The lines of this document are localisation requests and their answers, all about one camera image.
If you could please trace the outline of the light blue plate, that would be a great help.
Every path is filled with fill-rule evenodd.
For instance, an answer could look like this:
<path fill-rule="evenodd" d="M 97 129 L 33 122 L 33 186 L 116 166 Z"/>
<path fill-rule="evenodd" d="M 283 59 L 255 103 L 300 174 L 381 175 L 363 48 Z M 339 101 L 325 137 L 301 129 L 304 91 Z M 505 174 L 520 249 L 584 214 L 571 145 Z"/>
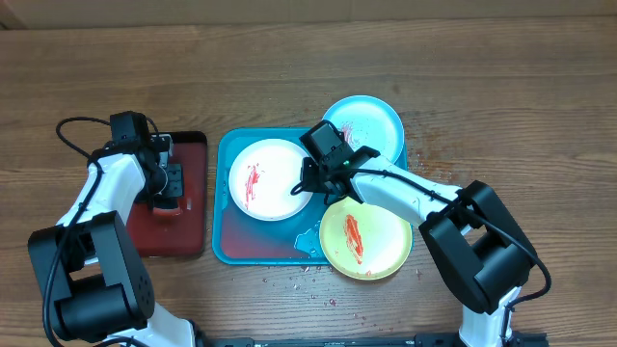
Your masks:
<path fill-rule="evenodd" d="M 401 119 L 385 101 L 370 95 L 351 95 L 337 101 L 323 116 L 343 133 L 353 150 L 371 147 L 395 162 L 404 148 Z"/>

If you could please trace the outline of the white plate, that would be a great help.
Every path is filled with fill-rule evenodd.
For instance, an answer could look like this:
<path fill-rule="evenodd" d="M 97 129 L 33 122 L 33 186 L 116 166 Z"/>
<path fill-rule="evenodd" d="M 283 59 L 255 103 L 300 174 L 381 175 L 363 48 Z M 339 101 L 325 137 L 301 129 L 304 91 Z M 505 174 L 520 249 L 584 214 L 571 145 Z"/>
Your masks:
<path fill-rule="evenodd" d="M 312 198 L 310 192 L 290 194 L 300 182 L 307 156 L 301 147 L 282 139 L 260 140 L 244 148 L 228 174 L 233 201 L 260 221 L 275 222 L 296 215 Z"/>

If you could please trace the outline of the yellow green plate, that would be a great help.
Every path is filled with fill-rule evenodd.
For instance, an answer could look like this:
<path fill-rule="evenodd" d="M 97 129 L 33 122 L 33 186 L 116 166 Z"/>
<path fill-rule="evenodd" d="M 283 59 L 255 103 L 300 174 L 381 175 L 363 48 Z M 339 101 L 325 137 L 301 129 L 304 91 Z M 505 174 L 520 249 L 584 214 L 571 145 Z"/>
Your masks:
<path fill-rule="evenodd" d="M 339 273 L 355 280 L 380 280 L 405 263 L 414 237 L 407 221 L 382 207 L 346 198 L 325 211 L 319 241 Z"/>

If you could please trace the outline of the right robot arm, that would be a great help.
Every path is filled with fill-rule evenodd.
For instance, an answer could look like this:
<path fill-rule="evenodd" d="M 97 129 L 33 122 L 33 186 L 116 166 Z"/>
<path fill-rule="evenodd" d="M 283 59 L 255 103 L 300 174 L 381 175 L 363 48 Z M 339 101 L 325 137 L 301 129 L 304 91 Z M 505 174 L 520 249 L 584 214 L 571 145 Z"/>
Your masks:
<path fill-rule="evenodd" d="M 383 155 L 347 159 L 336 168 L 305 158 L 293 195 L 349 197 L 379 206 L 417 227 L 443 282 L 463 306 L 466 346 L 518 346 L 510 327 L 534 267 L 546 267 L 496 192 L 480 181 L 465 188 L 429 181 Z"/>

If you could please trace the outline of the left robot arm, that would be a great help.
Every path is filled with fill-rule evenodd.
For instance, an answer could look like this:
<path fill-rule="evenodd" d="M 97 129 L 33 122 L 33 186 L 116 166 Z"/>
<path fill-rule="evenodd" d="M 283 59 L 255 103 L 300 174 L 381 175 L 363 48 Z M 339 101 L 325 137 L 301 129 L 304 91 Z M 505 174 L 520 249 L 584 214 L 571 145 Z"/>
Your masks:
<path fill-rule="evenodd" d="M 28 254 L 43 297 L 49 342 L 84 340 L 95 346 L 204 346 L 191 320 L 159 305 L 150 277 L 126 229 L 135 200 L 147 188 L 145 159 L 158 155 L 166 197 L 180 193 L 180 152 L 207 146 L 197 131 L 111 141 L 95 150 L 77 201 L 55 226 L 33 232 Z"/>

